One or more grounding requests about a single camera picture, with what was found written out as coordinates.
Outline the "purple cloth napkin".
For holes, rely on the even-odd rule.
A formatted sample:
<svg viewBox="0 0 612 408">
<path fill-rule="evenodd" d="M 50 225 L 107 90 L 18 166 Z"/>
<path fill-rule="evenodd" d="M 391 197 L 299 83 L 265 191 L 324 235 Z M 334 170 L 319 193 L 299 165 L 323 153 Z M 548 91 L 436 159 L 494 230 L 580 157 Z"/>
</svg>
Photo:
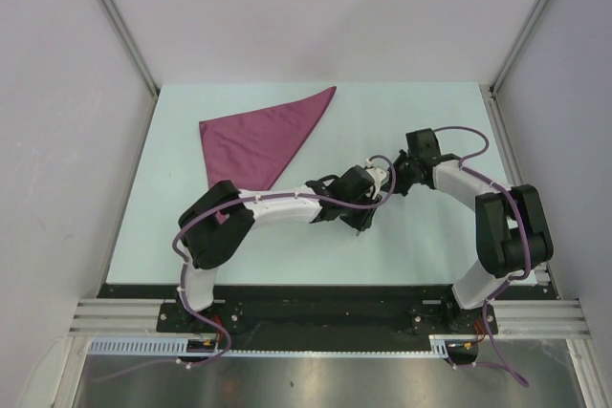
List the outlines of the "purple cloth napkin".
<svg viewBox="0 0 612 408">
<path fill-rule="evenodd" d="M 201 121 L 208 188 L 230 182 L 237 190 L 270 191 L 314 132 L 336 90 L 332 86 L 297 101 Z"/>
</svg>

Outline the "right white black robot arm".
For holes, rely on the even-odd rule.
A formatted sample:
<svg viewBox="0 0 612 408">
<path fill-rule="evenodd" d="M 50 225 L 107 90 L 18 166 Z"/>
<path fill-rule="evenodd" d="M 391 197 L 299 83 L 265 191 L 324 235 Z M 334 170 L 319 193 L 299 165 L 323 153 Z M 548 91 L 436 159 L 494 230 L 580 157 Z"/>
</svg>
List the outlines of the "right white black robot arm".
<svg viewBox="0 0 612 408">
<path fill-rule="evenodd" d="M 441 320 L 462 333 L 475 319 L 484 320 L 488 303 L 513 281 L 524 280 L 554 255 L 544 209 L 535 187 L 510 186 L 469 167 L 468 160 L 487 152 L 490 141 L 480 131 L 483 147 L 464 157 L 443 154 L 437 134 L 452 128 L 422 129 L 405 135 L 407 149 L 393 163 L 396 184 L 388 188 L 405 196 L 415 185 L 445 193 L 474 213 L 477 261 L 442 300 Z"/>
</svg>

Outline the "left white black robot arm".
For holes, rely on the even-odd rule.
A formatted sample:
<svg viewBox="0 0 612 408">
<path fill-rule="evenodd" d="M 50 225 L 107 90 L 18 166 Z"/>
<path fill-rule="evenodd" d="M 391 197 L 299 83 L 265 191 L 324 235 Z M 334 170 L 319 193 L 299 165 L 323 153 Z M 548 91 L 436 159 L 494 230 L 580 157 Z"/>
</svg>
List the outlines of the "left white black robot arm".
<svg viewBox="0 0 612 408">
<path fill-rule="evenodd" d="M 209 324 L 218 268 L 253 230 L 341 220 L 364 231 L 383 202 L 383 186 L 391 182 L 387 171 L 368 163 L 285 192 L 238 189 L 229 180 L 217 183 L 184 212 L 172 243 L 184 263 L 179 321 L 194 332 Z"/>
</svg>

